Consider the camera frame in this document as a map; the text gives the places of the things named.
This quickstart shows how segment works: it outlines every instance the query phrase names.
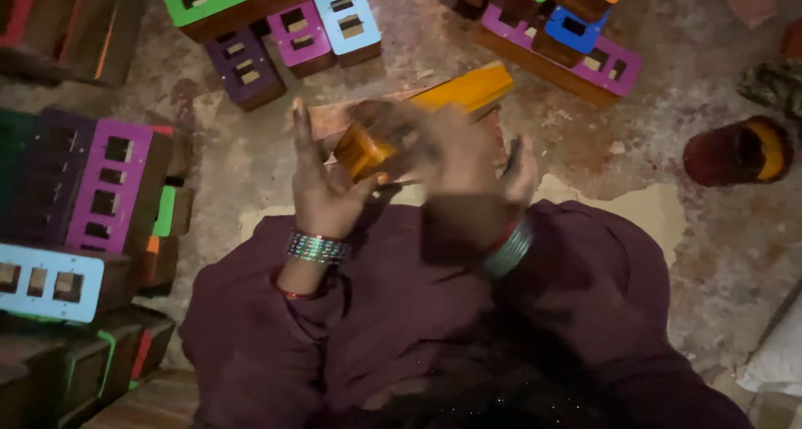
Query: red bangle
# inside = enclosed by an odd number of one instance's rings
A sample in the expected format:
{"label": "red bangle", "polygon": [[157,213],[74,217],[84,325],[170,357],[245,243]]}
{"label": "red bangle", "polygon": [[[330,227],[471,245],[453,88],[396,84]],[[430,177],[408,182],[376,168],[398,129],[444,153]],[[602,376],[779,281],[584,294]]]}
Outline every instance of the red bangle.
{"label": "red bangle", "polygon": [[298,294],[297,292],[287,291],[282,289],[278,286],[278,277],[281,275],[279,271],[281,269],[277,269],[271,276],[270,276],[270,284],[273,285],[273,288],[276,289],[282,296],[288,299],[311,299],[312,297],[317,296],[317,291],[310,292],[309,294]]}
{"label": "red bangle", "polygon": [[509,224],[507,225],[507,228],[504,230],[504,233],[493,244],[490,244],[490,246],[487,247],[487,249],[485,250],[485,253],[489,255],[489,254],[494,253],[495,251],[501,249],[501,246],[503,246],[504,243],[507,242],[509,237],[513,235],[513,232],[515,231],[515,228],[518,227],[518,223],[519,222],[520,222],[520,219],[518,219],[518,218],[515,218],[515,219],[509,221]]}

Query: maroon sleeve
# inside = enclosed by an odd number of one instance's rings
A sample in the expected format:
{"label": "maroon sleeve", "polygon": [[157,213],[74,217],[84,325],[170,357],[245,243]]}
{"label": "maroon sleeve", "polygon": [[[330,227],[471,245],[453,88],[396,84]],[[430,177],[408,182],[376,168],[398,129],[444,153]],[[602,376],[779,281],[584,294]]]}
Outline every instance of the maroon sleeve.
{"label": "maroon sleeve", "polygon": [[300,428],[320,406],[318,341],[343,313],[343,287],[327,275],[320,297],[296,301],[273,288],[293,227],[291,216],[266,217],[198,273],[180,336],[207,423]]}
{"label": "maroon sleeve", "polygon": [[504,279],[507,295],[574,349],[636,426],[751,427],[668,343],[667,268],[653,239],[576,202],[541,202],[527,218],[535,242]]}

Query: stack of wooden blocks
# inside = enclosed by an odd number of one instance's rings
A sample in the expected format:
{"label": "stack of wooden blocks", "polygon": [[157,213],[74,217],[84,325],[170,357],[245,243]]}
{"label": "stack of wooden blocks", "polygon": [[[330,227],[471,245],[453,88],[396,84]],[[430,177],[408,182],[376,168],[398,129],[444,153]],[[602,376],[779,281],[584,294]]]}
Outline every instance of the stack of wooden blocks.
{"label": "stack of wooden blocks", "polygon": [[146,0],[0,0],[0,73],[122,86]]}
{"label": "stack of wooden blocks", "polygon": [[297,78],[381,55],[367,0],[165,0],[175,26],[203,43],[231,100],[250,111],[286,87],[262,36]]}
{"label": "stack of wooden blocks", "polygon": [[55,108],[0,110],[0,150],[4,418],[75,426],[165,355],[175,324],[130,302],[175,277],[193,195],[166,183],[183,183],[189,138]]}
{"label": "stack of wooden blocks", "polygon": [[599,107],[634,86],[640,55],[602,36],[619,0],[462,0],[484,8],[473,39]]}

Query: bangle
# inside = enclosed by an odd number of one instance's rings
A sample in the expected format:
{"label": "bangle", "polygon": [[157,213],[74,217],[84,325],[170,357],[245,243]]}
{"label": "bangle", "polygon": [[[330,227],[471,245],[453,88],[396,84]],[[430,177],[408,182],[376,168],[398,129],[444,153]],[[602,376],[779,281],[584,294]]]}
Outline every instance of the bangle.
{"label": "bangle", "polygon": [[296,229],[289,237],[287,253],[301,260],[340,264],[350,256],[350,246],[338,239],[310,235]]}
{"label": "bangle", "polygon": [[535,235],[529,228],[526,218],[519,219],[504,243],[485,259],[482,269],[490,277],[501,279],[515,269],[534,240]]}

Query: stained floor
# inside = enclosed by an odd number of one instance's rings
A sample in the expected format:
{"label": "stained floor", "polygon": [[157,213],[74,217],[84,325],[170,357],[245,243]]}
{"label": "stained floor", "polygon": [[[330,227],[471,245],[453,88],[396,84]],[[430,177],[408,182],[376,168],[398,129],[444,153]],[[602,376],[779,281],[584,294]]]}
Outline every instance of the stained floor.
{"label": "stained floor", "polygon": [[[196,273],[239,244],[240,215],[292,204],[293,97],[318,105],[416,89],[497,59],[470,42],[473,22],[446,0],[368,1],[383,33],[381,59],[302,81],[282,69],[286,96],[250,114],[228,101],[203,48],[172,26],[161,0],[149,1],[124,89],[4,81],[0,106],[38,111],[56,104],[194,134],[192,229],[181,239],[173,294],[149,302],[181,321]],[[735,85],[745,67],[777,55],[784,27],[802,17],[799,0],[778,1],[779,14],[750,32],[724,0],[622,0],[605,34],[640,51],[644,67],[631,95],[611,109],[598,110],[508,64],[516,89],[504,101],[504,129],[534,136],[541,174],[599,199],[676,184],[688,228],[670,270],[670,340],[725,389],[800,278],[802,173],[767,186],[701,188],[685,174],[681,155],[703,130],[774,115],[738,96]],[[617,145],[611,153],[614,142],[624,151]],[[188,366],[177,342],[168,361]]]}

